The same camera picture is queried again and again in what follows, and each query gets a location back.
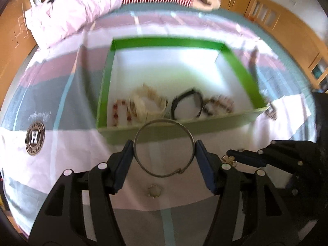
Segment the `silver metal bangle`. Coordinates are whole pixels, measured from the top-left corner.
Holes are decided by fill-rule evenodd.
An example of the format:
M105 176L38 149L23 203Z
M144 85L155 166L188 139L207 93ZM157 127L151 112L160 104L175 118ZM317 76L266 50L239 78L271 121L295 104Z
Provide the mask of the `silver metal bangle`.
M150 125L153 125L153 124L156 124L156 123L169 123L169 124L172 124L172 125L176 125L178 126L180 129L182 129L186 135L188 136L189 140L190 140L190 143L191 143L191 148L192 148L192 152L191 152L191 157L190 157L190 160L188 161L188 163L183 167L183 168L178 168L176 169L175 171L169 173L169 174L163 174L163 175L160 175L160 174L155 174L151 171L149 171L148 169L146 169L146 167L141 163L139 157L138 157L138 153L137 153L137 143L138 143L138 139L139 139L139 136L140 136L140 133L148 126ZM168 119L168 118L159 118L159 119L154 119L154 120L151 120L151 121L148 121L146 122L143 126L141 126L135 137L134 137L134 140L133 140L133 152L134 152L134 158L136 159L136 162L138 163L138 165L147 173L149 174L150 176L152 177L156 177L156 178L168 178L168 177L171 177L175 174L183 174L186 169L188 169L188 167L191 165L191 163L193 162L194 160L194 157L195 157L195 139L192 135L192 133L180 122L176 121L176 120L173 120L173 119Z

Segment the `black wristwatch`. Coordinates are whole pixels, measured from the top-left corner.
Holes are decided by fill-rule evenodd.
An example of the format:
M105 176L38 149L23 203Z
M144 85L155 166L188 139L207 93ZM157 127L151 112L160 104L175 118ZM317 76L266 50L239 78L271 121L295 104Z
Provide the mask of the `black wristwatch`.
M199 118L205 103L200 91L190 89L176 96L171 104L171 119L195 119Z

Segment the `cream white wristwatch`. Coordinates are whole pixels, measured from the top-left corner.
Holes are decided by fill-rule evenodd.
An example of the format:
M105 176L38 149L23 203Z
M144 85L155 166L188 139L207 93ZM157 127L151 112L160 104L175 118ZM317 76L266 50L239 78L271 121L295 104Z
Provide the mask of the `cream white wristwatch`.
M139 123L163 118L167 104L167 97L145 83L132 91L128 101L128 107Z

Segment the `green cardboard box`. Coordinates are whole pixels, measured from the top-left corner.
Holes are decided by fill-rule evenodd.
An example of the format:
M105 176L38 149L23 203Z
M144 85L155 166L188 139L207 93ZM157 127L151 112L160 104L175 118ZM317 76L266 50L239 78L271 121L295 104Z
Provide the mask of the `green cardboard box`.
M114 127L109 108L143 84L169 100L192 88L206 97L223 94L233 99L233 113L183 119L193 135L242 127L267 108L253 77L225 43L188 37L115 39L106 59L96 120L109 144L123 144L140 128L138 123Z

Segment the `wooden bed frame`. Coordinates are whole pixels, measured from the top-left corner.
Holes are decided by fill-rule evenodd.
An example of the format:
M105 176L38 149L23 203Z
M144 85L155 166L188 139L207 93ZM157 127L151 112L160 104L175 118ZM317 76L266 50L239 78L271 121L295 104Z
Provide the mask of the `wooden bed frame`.
M305 22L272 0L254 0L245 16L281 44L315 89L327 92L327 46Z

